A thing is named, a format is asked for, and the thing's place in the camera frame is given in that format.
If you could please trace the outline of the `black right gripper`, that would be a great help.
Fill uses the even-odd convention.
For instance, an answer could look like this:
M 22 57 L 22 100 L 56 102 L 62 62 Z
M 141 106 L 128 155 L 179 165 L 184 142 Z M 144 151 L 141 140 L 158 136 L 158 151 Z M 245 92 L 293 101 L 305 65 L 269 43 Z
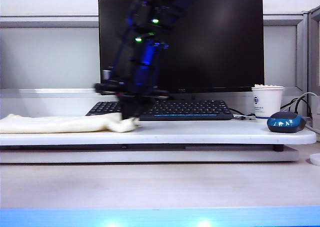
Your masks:
M 116 95 L 118 97 L 132 97 L 120 98 L 120 112 L 123 120 L 137 117 L 139 118 L 145 112 L 148 112 L 155 104 L 154 99 L 168 99 L 169 93 L 165 90 L 153 88 L 146 91 L 127 90 L 123 82 L 107 81 L 106 83 L 96 83 L 94 85 L 95 91 L 101 95 Z M 136 113 L 136 102 L 133 98 L 141 98 L 138 100 L 138 107 Z

